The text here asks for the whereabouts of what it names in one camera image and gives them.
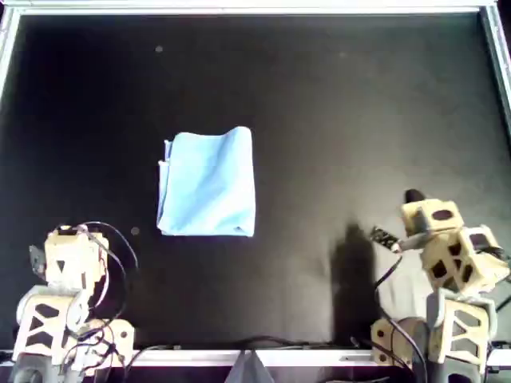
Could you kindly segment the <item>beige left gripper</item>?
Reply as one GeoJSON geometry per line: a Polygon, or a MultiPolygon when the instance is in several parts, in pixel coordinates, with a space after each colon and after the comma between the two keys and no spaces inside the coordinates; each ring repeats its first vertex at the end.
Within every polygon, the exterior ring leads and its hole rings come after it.
{"type": "Polygon", "coordinates": [[[83,230],[51,231],[44,250],[29,245],[33,273],[45,275],[51,286],[94,288],[106,274],[108,253],[105,249],[109,248],[109,241],[102,233],[85,233],[83,230]]]}

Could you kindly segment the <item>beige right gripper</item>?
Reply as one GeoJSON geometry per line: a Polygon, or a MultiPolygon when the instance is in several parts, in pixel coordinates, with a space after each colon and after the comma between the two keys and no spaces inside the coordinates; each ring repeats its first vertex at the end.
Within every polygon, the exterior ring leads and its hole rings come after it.
{"type": "Polygon", "coordinates": [[[440,199],[426,199],[418,189],[407,189],[401,206],[402,220],[407,235],[458,229],[463,218],[457,204],[440,199]]]}

